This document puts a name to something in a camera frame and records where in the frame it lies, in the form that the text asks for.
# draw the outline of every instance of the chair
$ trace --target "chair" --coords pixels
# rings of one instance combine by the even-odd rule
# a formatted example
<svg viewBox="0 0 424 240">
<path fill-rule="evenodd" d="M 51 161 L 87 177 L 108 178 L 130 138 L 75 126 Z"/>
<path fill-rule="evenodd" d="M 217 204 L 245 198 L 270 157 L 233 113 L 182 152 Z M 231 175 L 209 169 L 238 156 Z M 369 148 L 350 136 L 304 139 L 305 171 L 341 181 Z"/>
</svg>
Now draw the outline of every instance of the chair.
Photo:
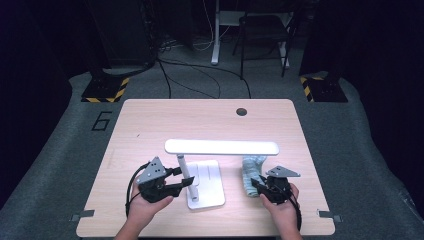
<svg viewBox="0 0 424 240">
<path fill-rule="evenodd" d="M 240 78 L 243 79 L 243 64 L 245 60 L 276 59 L 275 57 L 245 57 L 245 47 L 252 43 L 266 44 L 270 47 L 267 55 L 285 42 L 283 71 L 284 77 L 287 57 L 295 35 L 303 6 L 303 0 L 251 0 L 244 16 L 239 19 L 240 31 L 234 46 L 233 55 L 238 45 L 241 45 Z M 290 20 L 285 25 L 278 14 L 289 14 Z"/>
</svg>

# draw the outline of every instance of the black cable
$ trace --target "black cable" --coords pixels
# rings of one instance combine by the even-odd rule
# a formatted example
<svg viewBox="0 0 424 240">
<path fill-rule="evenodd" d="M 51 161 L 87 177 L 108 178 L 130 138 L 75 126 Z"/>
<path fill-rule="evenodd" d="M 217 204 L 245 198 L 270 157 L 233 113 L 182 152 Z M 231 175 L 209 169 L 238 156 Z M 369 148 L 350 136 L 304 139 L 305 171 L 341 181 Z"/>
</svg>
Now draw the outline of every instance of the black cable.
<svg viewBox="0 0 424 240">
<path fill-rule="evenodd" d="M 230 71 L 230 70 L 227 70 L 227 69 L 222 69 L 222 68 L 216 68 L 216 67 L 210 67 L 210 66 L 198 65 L 198 64 L 184 64 L 184 63 L 168 62 L 168 61 L 165 61 L 165 60 L 161 60 L 161 59 L 159 59 L 159 58 L 158 58 L 158 60 L 159 60 L 159 63 L 160 63 L 160 62 L 163 62 L 163 63 L 171 64 L 171 65 L 180 65 L 180 66 L 189 66 L 189 67 L 209 68 L 209 69 L 214 69 L 214 70 L 218 70 L 218 71 L 223 71 L 223 72 L 228 72 L 228 73 L 234 74 L 234 75 L 236 75 L 237 77 L 239 77 L 239 78 L 240 78 L 240 79 L 241 79 L 241 80 L 245 83 L 246 88 L 247 88 L 247 92 L 248 92 L 248 94 L 249 94 L 249 98 L 250 98 L 250 99 L 252 98 L 252 95 L 251 95 L 251 93 L 250 93 L 249 84 L 247 83 L 247 81 L 246 81 L 243 77 L 241 77 L 239 74 L 237 74 L 237 73 L 235 73 L 235 72 L 233 72 L 233 71 Z"/>
<path fill-rule="evenodd" d="M 183 64 L 185 64 L 185 65 L 189 65 L 188 63 L 186 63 L 186 62 L 183 62 L 183 61 L 180 61 L 180 60 L 173 60 L 173 59 L 167 59 L 167 60 L 171 60 L 171 61 L 178 61 L 178 62 L 180 62 L 180 63 L 183 63 Z M 173 81 L 173 82 L 175 82 L 176 84 L 178 84 L 178 85 L 180 85 L 180 86 L 182 86 L 182 87 L 184 87 L 184 88 L 187 88 L 187 89 L 189 89 L 189 90 L 191 90 L 191 91 L 195 91 L 195 92 L 198 92 L 198 93 L 201 93 L 201 94 L 204 94 L 204 95 L 206 95 L 206 96 L 208 96 L 208 97 L 210 97 L 210 98 L 214 98 L 214 99 L 219 99 L 220 97 L 221 97 L 221 85 L 219 84 L 219 82 L 214 78 L 214 77 L 212 77 L 211 75 L 209 75 L 208 73 L 206 73 L 206 72 L 204 72 L 204 71 L 202 71 L 202 70 L 200 70 L 200 69 L 197 69 L 197 68 L 195 68 L 195 67 L 193 67 L 193 66 L 191 66 L 191 68 L 193 68 L 194 70 L 196 70 L 196 71 L 199 71 L 199 72 L 201 72 L 201 73 L 203 73 L 203 74 L 205 74 L 206 76 L 208 76 L 209 78 L 211 78 L 215 83 L 216 83 L 216 85 L 218 86 L 218 97 L 213 97 L 213 96 L 211 96 L 211 95 L 209 95 L 209 94 L 207 94 L 207 93 L 205 93 L 205 92 L 201 92 L 201 91 L 199 91 L 199 90 L 196 90 L 196 89 L 193 89 L 193 88 L 190 88 L 190 87 L 187 87 L 187 86 L 185 86 L 185 85 L 183 85 L 183 84 L 181 84 L 181 83 L 178 83 L 178 82 L 176 82 L 176 81 L 174 81 L 174 80 L 172 80 L 171 78 L 171 81 Z"/>
<path fill-rule="evenodd" d="M 174 39 L 169 38 L 169 40 L 165 39 L 162 44 L 158 48 L 159 53 L 169 52 L 171 51 L 172 47 L 178 46 L 177 41 Z"/>
<path fill-rule="evenodd" d="M 165 69 L 163 68 L 162 62 L 161 61 L 158 61 L 158 62 L 159 62 L 160 68 L 162 69 L 163 75 L 165 76 L 166 84 L 168 84 L 168 98 L 171 99 L 171 97 L 172 97 L 171 96 L 171 84 L 169 83 L 168 75 L 166 74 Z"/>
<path fill-rule="evenodd" d="M 291 196 L 287 196 L 287 194 L 280 189 L 278 186 L 275 186 L 283 195 L 285 198 L 287 198 L 291 204 L 293 205 L 294 209 L 296 210 L 296 219 L 297 219 L 297 230 L 300 231 L 300 228 L 302 227 L 302 213 L 300 212 L 299 203 L 297 202 L 296 196 L 293 195 L 293 191 L 290 189 L 290 192 L 292 193 Z"/>
<path fill-rule="evenodd" d="M 148 162 L 148 163 L 146 163 L 146 164 L 144 164 L 143 166 L 141 166 L 141 167 L 139 167 L 138 169 L 137 169 L 137 171 L 135 171 L 134 172 L 134 174 L 132 175 L 132 177 L 131 177 L 131 180 L 130 180 L 130 182 L 128 183 L 128 188 L 127 188 L 127 197 L 126 197 L 126 201 L 125 201 L 125 214 L 127 215 L 127 217 L 128 217 L 128 213 L 130 212 L 130 204 L 131 204 L 131 202 L 132 202 L 132 200 L 138 195 L 138 194 L 140 194 L 140 193 L 138 193 L 138 194 L 136 194 L 134 197 L 132 197 L 131 198 L 131 200 L 130 200 L 130 193 L 131 193 L 131 188 L 132 188 L 132 184 L 133 184 L 133 182 L 134 182 L 134 179 L 135 179 L 135 177 L 137 176 L 137 174 L 141 171 L 141 170 L 143 170 L 143 169 L 145 169 L 148 165 L 150 164 L 150 162 Z"/>
<path fill-rule="evenodd" d="M 135 70 L 132 72 L 122 73 L 122 74 L 113 74 L 114 77 L 132 77 L 137 74 L 143 73 L 147 70 L 149 70 L 151 67 L 153 67 L 154 63 L 149 63 L 146 66 L 144 66 L 142 69 Z"/>
</svg>

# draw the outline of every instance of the cable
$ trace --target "cable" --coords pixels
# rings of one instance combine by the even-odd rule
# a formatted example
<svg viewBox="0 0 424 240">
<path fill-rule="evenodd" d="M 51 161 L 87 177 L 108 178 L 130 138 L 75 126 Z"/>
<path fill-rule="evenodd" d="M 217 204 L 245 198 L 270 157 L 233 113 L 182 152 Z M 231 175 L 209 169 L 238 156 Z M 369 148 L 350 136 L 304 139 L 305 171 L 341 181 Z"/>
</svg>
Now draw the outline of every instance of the cable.
<svg viewBox="0 0 424 240">
<path fill-rule="evenodd" d="M 205 48 L 202 48 L 202 49 L 196 48 L 196 47 L 195 47 L 195 45 L 193 44 L 193 48 L 194 48 L 194 49 L 196 49 L 196 50 L 198 50 L 198 51 L 204 51 L 204 50 L 208 49 L 210 46 L 212 46 L 212 43 L 213 43 L 213 29 L 212 29 L 211 20 L 209 19 L 208 11 L 206 10 L 206 3 L 205 3 L 205 0 L 203 0 L 203 9 L 205 10 L 205 13 L 206 13 L 206 19 L 208 20 L 209 29 L 210 29 L 210 31 L 211 31 L 211 40 L 209 41 L 208 46 L 206 46 Z"/>
<path fill-rule="evenodd" d="M 196 39 L 199 39 L 199 40 L 202 39 L 201 37 L 194 37 L 194 38 L 195 38 L 194 41 L 196 41 Z M 196 46 L 196 45 L 205 45 L 205 44 L 210 45 L 212 42 L 211 41 L 207 41 L 207 42 L 193 43 L 193 47 Z M 174 39 L 172 39 L 172 40 L 170 40 L 170 41 L 162 44 L 161 47 L 159 47 L 159 52 L 160 53 L 163 53 L 165 51 L 171 51 L 172 48 L 177 48 L 177 47 L 187 47 L 187 46 L 186 45 L 183 45 L 183 44 L 177 44 L 177 41 L 174 40 Z"/>
<path fill-rule="evenodd" d="M 183 63 L 184 65 L 189 65 L 188 63 L 186 63 L 186 62 L 183 62 L 183 61 L 180 61 L 180 60 L 173 60 L 173 59 L 167 59 L 168 61 L 177 61 L 177 62 L 180 62 L 180 63 Z M 187 88 L 187 89 L 189 89 L 189 90 L 192 90 L 192 91 L 195 91 L 195 92 L 198 92 L 198 93 L 201 93 L 201 94 L 204 94 L 204 95 L 206 95 L 206 96 L 208 96 L 208 97 L 210 97 L 210 98 L 214 98 L 214 99 L 219 99 L 220 97 L 221 97 L 221 85 L 219 85 L 219 82 L 214 78 L 214 77 L 212 77 L 211 75 L 209 75 L 208 73 L 206 73 L 206 72 L 204 72 L 204 71 L 202 71 L 202 70 L 200 70 L 200 69 L 197 69 L 197 68 L 195 68 L 195 67 L 193 67 L 193 66 L 190 66 L 191 68 L 193 68 L 194 70 L 196 70 L 196 71 L 199 71 L 199 72 L 201 72 L 201 73 L 203 73 L 203 74 L 205 74 L 206 76 L 208 76 L 209 78 L 211 78 L 215 83 L 216 83 L 216 85 L 218 86 L 218 97 L 213 97 L 213 96 L 211 96 L 211 95 L 209 95 L 209 94 L 207 94 L 207 93 L 204 93 L 204 92 L 201 92 L 201 91 L 198 91 L 198 90 L 195 90 L 195 89 L 192 89 L 192 88 L 189 88 L 189 87 L 187 87 L 187 86 L 184 86 L 184 85 L 182 85 L 182 84 L 180 84 L 180 83 L 178 83 L 178 82 L 175 82 L 174 80 L 172 80 L 171 78 L 171 81 L 173 81 L 173 82 L 175 82 L 176 84 L 178 84 L 178 85 L 180 85 L 180 86 L 182 86 L 182 87 L 184 87 L 184 88 Z"/>
<path fill-rule="evenodd" d="M 242 81 L 245 83 L 246 88 L 247 88 L 247 92 L 248 92 L 248 94 L 249 94 L 249 98 L 250 98 L 250 99 L 252 98 L 252 95 L 251 95 L 251 93 L 250 93 L 250 87 L 249 87 L 249 84 L 247 83 L 247 81 L 246 81 L 243 77 L 241 77 L 239 74 L 237 74 L 237 73 L 235 73 L 235 72 L 232 72 L 232 71 L 230 71 L 230 70 L 226 70 L 226 69 L 222 69 L 222 68 L 211 67 L 211 66 L 204 66 L 204 65 L 198 65 L 198 64 L 174 63 L 174 62 L 168 62 L 168 61 L 165 61 L 165 60 L 160 60 L 159 58 L 158 58 L 158 60 L 159 60 L 159 62 L 163 62 L 163 63 L 167 63 L 167 64 L 181 65 L 181 66 L 189 66 L 189 67 L 209 68 L 209 69 L 214 69 L 214 70 L 223 71 L 223 72 L 227 72 L 227 73 L 231 73 L 231 74 L 233 74 L 233 75 L 236 75 L 237 77 L 239 77 L 239 78 L 240 78 L 240 80 L 242 80 Z"/>
<path fill-rule="evenodd" d="M 292 193 L 291 196 L 287 196 L 287 194 L 281 188 L 279 188 L 277 185 L 275 185 L 274 187 L 276 187 L 284 195 L 284 197 L 287 198 L 291 202 L 294 209 L 296 210 L 297 230 L 300 231 L 300 228 L 302 227 L 302 213 L 300 211 L 299 203 L 297 202 L 296 196 L 293 195 L 292 189 L 290 188 L 290 192 Z"/>
<path fill-rule="evenodd" d="M 237 9 L 238 9 L 238 0 L 237 0 L 237 2 L 236 2 L 236 7 L 235 7 L 235 9 L 234 9 L 234 11 L 237 11 Z M 221 36 L 219 36 L 219 38 L 218 38 L 218 40 L 221 40 L 221 38 L 224 36 L 224 34 L 225 33 L 227 33 L 227 31 L 228 31 L 228 29 L 230 29 L 230 26 L 227 26 L 227 29 L 225 29 L 225 31 L 221 34 Z"/>
<path fill-rule="evenodd" d="M 131 205 L 131 202 L 132 202 L 132 200 L 138 195 L 138 194 L 140 194 L 140 193 L 138 193 L 138 194 L 136 194 L 134 197 L 132 197 L 131 198 L 131 200 L 130 200 L 130 193 L 131 193 L 131 188 L 132 188 L 132 184 L 133 184 L 133 182 L 134 182 L 134 179 L 135 179 L 135 177 L 137 176 L 137 174 L 141 171 L 141 170 L 143 170 L 143 169 L 145 169 L 147 166 L 149 166 L 149 164 L 150 164 L 150 162 L 148 162 L 148 163 L 146 163 L 146 164 L 144 164 L 143 166 L 141 166 L 141 167 L 139 167 L 138 169 L 137 169 L 137 171 L 135 171 L 134 172 L 134 174 L 132 175 L 132 177 L 131 177 L 131 180 L 130 180 L 130 182 L 128 183 L 128 188 L 127 188 L 127 197 L 126 197 L 126 201 L 125 201 L 125 214 L 127 215 L 127 217 L 128 217 L 128 214 L 129 214 L 129 212 L 130 212 L 130 205 Z"/>
<path fill-rule="evenodd" d="M 168 85 L 168 98 L 171 99 L 171 84 L 169 83 L 168 75 L 165 72 L 165 69 L 163 68 L 162 61 L 158 61 L 159 66 L 162 69 L 163 75 L 165 76 L 166 84 Z"/>
</svg>

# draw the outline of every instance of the wrist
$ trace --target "wrist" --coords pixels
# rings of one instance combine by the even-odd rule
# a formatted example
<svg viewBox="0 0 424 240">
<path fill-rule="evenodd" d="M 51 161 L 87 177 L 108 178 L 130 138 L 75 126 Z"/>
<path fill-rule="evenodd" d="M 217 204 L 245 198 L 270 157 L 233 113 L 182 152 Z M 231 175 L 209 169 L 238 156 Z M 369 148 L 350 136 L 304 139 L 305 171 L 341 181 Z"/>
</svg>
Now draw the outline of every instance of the wrist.
<svg viewBox="0 0 424 240">
<path fill-rule="evenodd" d="M 143 224 L 140 221 L 132 221 L 131 219 L 127 219 L 127 221 L 125 222 L 124 226 L 128 229 L 131 229 L 133 231 L 138 231 L 141 232 L 141 230 L 143 230 L 144 227 L 146 227 L 147 224 Z"/>
<path fill-rule="evenodd" d="M 140 226 L 133 221 L 127 221 L 122 226 L 121 230 L 119 230 L 118 234 L 115 237 L 115 240 L 136 240 L 138 239 L 138 235 L 141 230 L 143 230 L 144 226 Z"/>
<path fill-rule="evenodd" d="M 297 227 L 282 226 L 278 228 L 282 240 L 297 240 L 302 239 Z"/>
</svg>

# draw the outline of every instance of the fabric object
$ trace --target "fabric object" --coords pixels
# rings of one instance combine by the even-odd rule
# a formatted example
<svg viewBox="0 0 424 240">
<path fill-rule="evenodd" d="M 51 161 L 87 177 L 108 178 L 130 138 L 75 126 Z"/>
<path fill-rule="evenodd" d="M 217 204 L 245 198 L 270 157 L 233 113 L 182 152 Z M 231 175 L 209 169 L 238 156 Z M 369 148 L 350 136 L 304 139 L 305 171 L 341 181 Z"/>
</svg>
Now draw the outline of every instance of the fabric object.
<svg viewBox="0 0 424 240">
<path fill-rule="evenodd" d="M 243 174 L 243 185 L 246 190 L 246 194 L 249 197 L 258 197 L 258 191 L 252 186 L 251 178 L 264 184 L 262 179 L 259 177 L 262 172 L 262 164 L 266 160 L 266 156 L 243 156 L 242 163 L 242 174 Z"/>
</svg>

